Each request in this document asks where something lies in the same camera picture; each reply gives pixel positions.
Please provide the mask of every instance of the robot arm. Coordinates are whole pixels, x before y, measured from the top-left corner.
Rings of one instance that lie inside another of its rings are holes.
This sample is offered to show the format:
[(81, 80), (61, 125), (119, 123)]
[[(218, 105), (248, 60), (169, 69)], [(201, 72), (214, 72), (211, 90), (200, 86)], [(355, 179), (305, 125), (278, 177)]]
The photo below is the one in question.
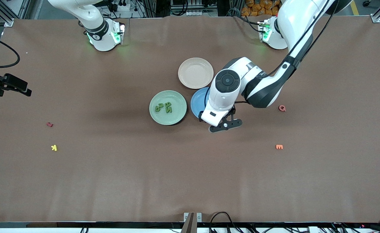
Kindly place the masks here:
[(84, 26), (89, 42), (99, 51), (109, 51), (122, 42), (124, 25), (104, 19), (92, 4), (100, 0), (48, 0), (52, 6), (75, 16)]
[[(261, 38), (267, 39), (265, 42), (270, 46), (279, 41), (277, 49), (288, 47), (288, 56), (282, 61), (274, 76), (265, 73), (246, 57), (232, 59), (217, 73), (212, 82), (202, 120), (212, 126), (218, 126), (232, 109), (238, 94), (256, 108), (270, 106), (311, 46), (316, 21), (333, 2), (335, 0), (287, 0), (282, 5), (278, 17), (270, 20), (272, 23), (267, 25), (267, 32), (261, 35)], [(281, 47), (280, 40), (285, 41), (286, 45)], [(226, 89), (217, 88), (227, 84)]]

